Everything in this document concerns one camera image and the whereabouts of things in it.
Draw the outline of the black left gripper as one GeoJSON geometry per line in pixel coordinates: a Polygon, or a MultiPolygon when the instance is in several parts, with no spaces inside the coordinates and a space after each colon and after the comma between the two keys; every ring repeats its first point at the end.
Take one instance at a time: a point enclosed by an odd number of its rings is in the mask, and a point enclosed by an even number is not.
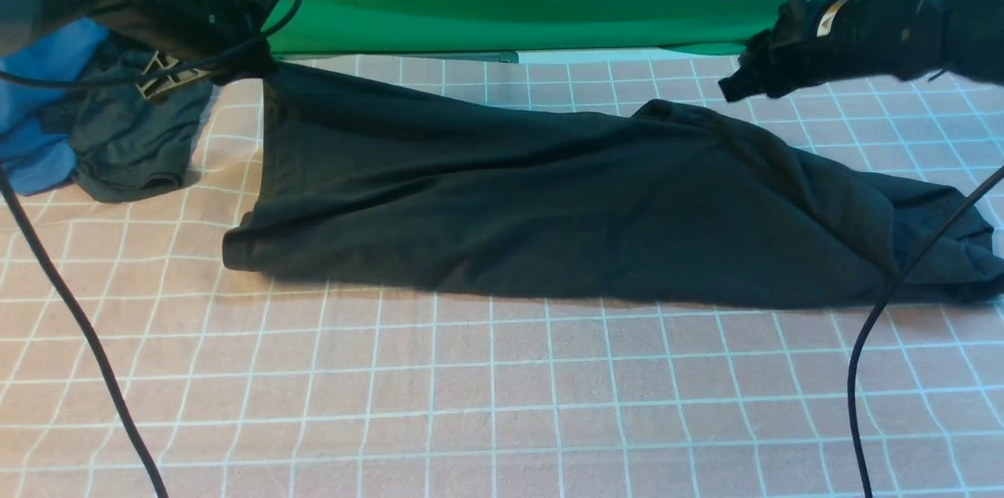
{"type": "Polygon", "coordinates": [[[154,101],[198,80],[223,87],[274,71],[267,39],[297,12],[292,7],[266,27],[280,1],[105,0],[103,25],[153,50],[135,87],[154,101]]]}

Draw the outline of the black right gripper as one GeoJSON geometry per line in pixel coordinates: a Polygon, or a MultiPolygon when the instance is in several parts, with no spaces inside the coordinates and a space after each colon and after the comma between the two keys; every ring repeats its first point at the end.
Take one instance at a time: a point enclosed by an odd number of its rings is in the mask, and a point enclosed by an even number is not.
{"type": "Polygon", "coordinates": [[[832,13],[825,8],[810,8],[804,18],[792,8],[778,9],[773,27],[746,41],[735,72],[718,80],[725,101],[735,104],[753,96],[779,99],[831,81],[820,54],[831,24],[832,13]]]}

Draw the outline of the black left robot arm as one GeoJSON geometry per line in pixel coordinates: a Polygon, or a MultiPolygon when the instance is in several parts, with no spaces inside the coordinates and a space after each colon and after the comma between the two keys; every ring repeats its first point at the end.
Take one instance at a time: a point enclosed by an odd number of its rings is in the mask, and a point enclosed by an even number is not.
{"type": "Polygon", "coordinates": [[[89,18],[154,50],[133,78],[87,82],[44,81],[10,73],[17,85],[66,91],[133,85],[147,100],[202,79],[227,83],[272,69],[268,39],[282,30],[304,0],[2,0],[2,52],[19,52],[39,39],[89,18]]]}

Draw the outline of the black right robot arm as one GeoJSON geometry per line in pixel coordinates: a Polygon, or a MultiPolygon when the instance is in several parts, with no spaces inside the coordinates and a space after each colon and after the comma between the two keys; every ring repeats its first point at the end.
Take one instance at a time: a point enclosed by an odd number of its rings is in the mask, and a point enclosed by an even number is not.
{"type": "Polygon", "coordinates": [[[890,76],[911,82],[949,72],[1003,81],[1003,0],[810,0],[783,5],[739,68],[718,81],[725,101],[779,99],[829,82],[890,76]]]}

